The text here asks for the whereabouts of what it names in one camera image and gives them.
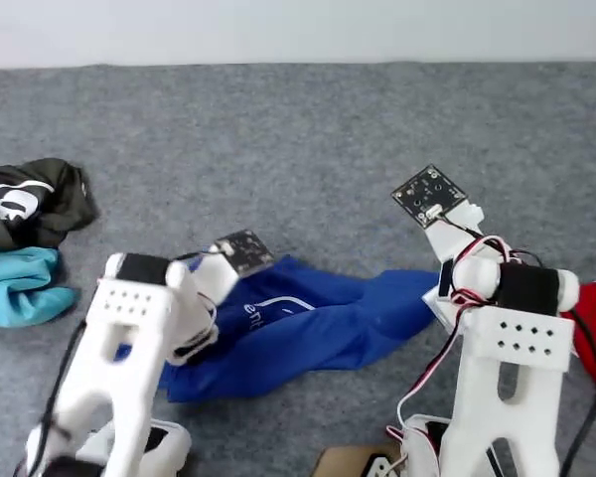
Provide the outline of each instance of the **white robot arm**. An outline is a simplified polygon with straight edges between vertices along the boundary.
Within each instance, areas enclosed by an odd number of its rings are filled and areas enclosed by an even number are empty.
[[[394,437],[401,442],[405,475],[503,476],[492,444],[506,438],[520,477],[558,476],[554,439],[574,330],[574,322],[558,312],[578,301],[578,278],[525,265],[501,238],[481,235],[482,210],[434,166],[393,197],[424,228],[443,264],[439,284],[424,300],[451,332],[398,406],[401,430]],[[404,421],[402,405],[423,387],[458,334],[464,343],[452,418],[417,414]],[[519,365],[515,395],[507,400],[498,393],[502,363]],[[438,425],[433,440],[429,434]],[[384,475],[398,475],[389,472]]]
[[[72,338],[75,344],[82,333],[71,365],[29,435],[17,475],[174,477],[181,469],[190,434],[150,418],[163,365],[184,364],[215,342],[217,305],[241,276],[272,261],[250,231],[199,255],[194,272],[182,261],[147,255],[118,253],[108,260]],[[121,359],[120,345],[132,347]],[[73,437],[104,403],[111,404],[113,421],[75,452]]]

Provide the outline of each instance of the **white wall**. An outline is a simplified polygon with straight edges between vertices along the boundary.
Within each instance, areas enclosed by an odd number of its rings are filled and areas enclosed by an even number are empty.
[[[0,68],[596,60],[596,0],[0,0]]]

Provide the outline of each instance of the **black wire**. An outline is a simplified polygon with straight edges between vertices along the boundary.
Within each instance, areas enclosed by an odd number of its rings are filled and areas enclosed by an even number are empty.
[[[451,221],[450,219],[448,219],[445,215],[439,216],[439,220],[445,222],[449,226],[456,227],[460,231],[465,232],[466,234],[468,234],[473,239],[480,239],[481,237],[483,237],[477,231],[473,231],[472,229],[469,229],[468,227],[463,227],[463,226],[460,226],[459,224],[455,224],[453,221]]]
[[[569,313],[572,315],[574,322],[580,329],[581,333],[587,340],[589,344],[589,348],[592,351],[592,355],[594,357],[594,361],[596,362],[596,341],[594,340],[594,336],[592,335],[591,330],[587,326],[587,323],[580,317],[578,312],[575,309],[571,309]],[[565,459],[563,459],[563,464],[561,465],[560,469],[560,477],[567,477],[569,475],[569,471],[572,467],[572,463],[574,461],[574,457],[576,457],[576,453],[580,446],[583,444],[583,441],[587,437],[589,433],[589,429],[591,428],[592,424],[596,420],[596,394],[594,395],[594,400],[592,401],[592,405],[589,407],[589,411],[587,412],[587,416],[583,421],[583,424],[578,429],[574,440],[572,441],[569,449],[567,450],[567,454],[565,455]]]
[[[536,261],[536,263],[538,263],[538,266],[540,266],[541,268],[545,268],[545,264],[543,263],[543,260],[541,260],[536,253],[532,253],[531,251],[524,250],[522,248],[514,248],[514,249],[510,250],[510,253],[513,253],[515,255],[531,256]]]
[[[197,256],[203,255],[218,255],[220,251],[207,251],[207,250],[197,250],[191,251],[190,253],[184,253],[183,255],[175,256],[173,260],[187,260],[189,258],[195,258]]]
[[[64,378],[64,374],[66,373],[67,367],[69,366],[69,361],[71,360],[71,355],[73,354],[73,350],[75,349],[77,340],[79,340],[79,337],[81,336],[85,328],[86,321],[82,319],[79,321],[79,323],[71,333],[71,337],[69,338],[69,344],[67,345],[67,349],[65,350],[64,355],[62,356],[62,360],[60,361],[60,369],[58,371],[56,381],[53,384],[53,389],[51,390],[51,394],[47,399],[47,405],[45,406],[44,413],[42,414],[42,419],[40,420],[42,428],[40,429],[40,441],[38,442],[36,457],[33,461],[33,465],[31,466],[31,470],[27,474],[27,477],[33,477],[38,471],[40,464],[42,463],[44,451],[47,447],[47,440],[49,439],[49,431],[51,430],[51,427],[54,425],[53,410],[56,406],[56,400],[60,392],[62,379]]]
[[[462,226],[459,226],[458,224],[455,224],[454,222],[447,219],[446,216],[442,216],[440,218],[440,220],[446,222],[447,224],[449,224],[453,227],[456,227],[457,229],[460,229],[460,230],[466,232],[467,234],[474,237],[475,239],[482,237],[481,234],[479,234],[471,229],[464,228]],[[541,260],[540,257],[536,253],[533,253],[529,250],[525,250],[522,248],[515,248],[515,249],[511,250],[511,253],[531,256],[536,261],[536,263],[538,263],[538,266],[540,266],[541,268],[544,268],[543,260]],[[596,341],[594,340],[594,336],[592,335],[592,332],[589,329],[589,326],[587,326],[587,323],[585,323],[585,320],[583,320],[583,318],[581,318],[581,316],[578,314],[578,312],[574,308],[572,308],[569,311],[569,313],[572,316],[572,318],[573,318],[574,322],[576,323],[576,325],[578,326],[578,328],[580,329],[581,333],[587,340],[587,343],[589,344],[589,348],[591,349],[591,352],[592,352],[592,355],[594,358],[594,362],[596,363]],[[574,437],[574,440],[572,441],[571,445],[569,446],[569,449],[567,450],[567,454],[565,454],[565,458],[563,459],[563,464],[561,465],[561,468],[560,468],[559,477],[567,477],[569,475],[572,464],[574,462],[574,458],[576,457],[576,454],[578,453],[578,450],[580,449],[581,445],[587,438],[587,434],[589,433],[589,430],[595,420],[596,420],[596,394],[594,395],[592,404],[590,405],[589,410],[587,411],[585,420],[583,421],[580,429],[578,429],[578,432],[576,432],[576,436]]]

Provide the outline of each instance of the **carpet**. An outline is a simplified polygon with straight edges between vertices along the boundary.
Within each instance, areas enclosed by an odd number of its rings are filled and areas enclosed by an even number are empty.
[[[76,310],[0,329],[0,476],[116,251],[174,256],[248,227],[276,254],[334,272],[436,269],[389,196],[432,162],[483,207],[485,231],[596,278],[596,64],[0,71],[0,164],[45,156],[85,169],[100,217],[61,245],[67,283],[83,294]],[[385,440],[445,337],[436,323],[373,366],[309,373],[265,397],[158,396],[154,415],[190,429],[190,475],[308,476],[324,447]],[[450,415],[457,369],[455,351],[405,413]],[[559,454],[592,394],[573,360]],[[573,475],[596,477],[596,424]]]

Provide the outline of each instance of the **black circuit board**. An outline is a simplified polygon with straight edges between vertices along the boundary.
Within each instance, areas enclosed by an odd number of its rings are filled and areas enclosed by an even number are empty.
[[[269,249],[250,230],[239,231],[219,238],[215,245],[241,278],[267,268],[274,262],[274,256]]]
[[[432,164],[395,189],[391,196],[424,229],[437,220],[437,217],[427,216],[429,209],[440,206],[443,215],[468,198]]]

